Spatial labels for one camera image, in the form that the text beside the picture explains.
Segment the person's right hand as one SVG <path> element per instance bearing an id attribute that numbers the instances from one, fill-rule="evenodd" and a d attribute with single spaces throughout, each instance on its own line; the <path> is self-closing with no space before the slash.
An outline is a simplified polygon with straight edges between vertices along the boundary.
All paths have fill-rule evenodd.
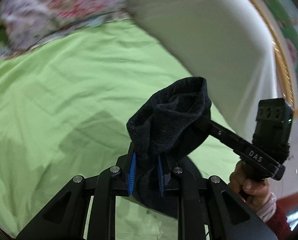
<path id="1" fill-rule="evenodd" d="M 228 186 L 237 193 L 253 210 L 260 210 L 271 197 L 269 181 L 255 182 L 248 179 L 242 169 L 244 162 L 238 161 L 229 177 Z"/>

